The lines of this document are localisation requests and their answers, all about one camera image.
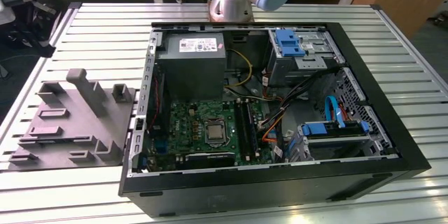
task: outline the floor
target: floor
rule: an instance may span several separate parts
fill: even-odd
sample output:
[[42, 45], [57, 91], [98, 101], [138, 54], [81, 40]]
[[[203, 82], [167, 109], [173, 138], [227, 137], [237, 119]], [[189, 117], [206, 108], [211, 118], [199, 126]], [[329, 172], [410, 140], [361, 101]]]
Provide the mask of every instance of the floor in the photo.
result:
[[[59, 0], [57, 6], [66, 8], [71, 2], [106, 2], [105, 0]], [[151, 0], [111, 0], [111, 2], [151, 2]], [[201, 0], [187, 0], [187, 2], [201, 2]], [[433, 22], [427, 22], [413, 39], [413, 43], [438, 73], [448, 81], [448, 28], [437, 27]], [[38, 62], [38, 57], [33, 56], [33, 50], [14, 50], [6, 47], [0, 41], [0, 65], [11, 73], [7, 80], [0, 79], [0, 123], [9, 113], [11, 105], [27, 81], [29, 75]]]

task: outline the metal table surface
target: metal table surface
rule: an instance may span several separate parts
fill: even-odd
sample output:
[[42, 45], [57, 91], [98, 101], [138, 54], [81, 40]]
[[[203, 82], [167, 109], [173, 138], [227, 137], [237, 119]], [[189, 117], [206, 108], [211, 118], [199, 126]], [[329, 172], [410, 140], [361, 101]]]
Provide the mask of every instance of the metal table surface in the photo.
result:
[[[358, 200], [211, 215], [151, 219], [118, 196], [122, 167], [0, 174], [0, 223], [137, 223], [154, 220], [233, 223], [390, 223], [448, 221], [447, 84], [382, 11], [370, 6], [286, 5], [255, 10], [265, 22], [339, 22], [415, 137], [433, 169]], [[43, 81], [65, 81], [70, 68], [109, 88], [141, 88], [153, 22], [207, 21], [205, 4], [83, 4], [55, 32], [58, 51], [41, 59], [0, 127], [0, 169], [27, 131]]]

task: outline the gray mounting plate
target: gray mounting plate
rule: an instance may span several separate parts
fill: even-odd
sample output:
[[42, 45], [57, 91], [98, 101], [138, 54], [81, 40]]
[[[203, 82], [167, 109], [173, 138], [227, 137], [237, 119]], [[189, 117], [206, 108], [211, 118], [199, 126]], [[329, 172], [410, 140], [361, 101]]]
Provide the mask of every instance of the gray mounting plate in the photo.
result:
[[[95, 116], [77, 89], [55, 94], [61, 104], [49, 105], [45, 102], [41, 104], [29, 133], [14, 153], [17, 158], [10, 160], [10, 170], [115, 166], [122, 163], [135, 89], [129, 89], [131, 102], [119, 103], [115, 102], [113, 90], [105, 89], [103, 106], [107, 113], [101, 118]], [[61, 127], [61, 134], [51, 135], [50, 132], [47, 136], [42, 135], [38, 138], [41, 141], [42, 139], [49, 141], [34, 144], [30, 139], [34, 128], [57, 132], [58, 127]], [[21, 155], [29, 155], [29, 158], [21, 158]]]

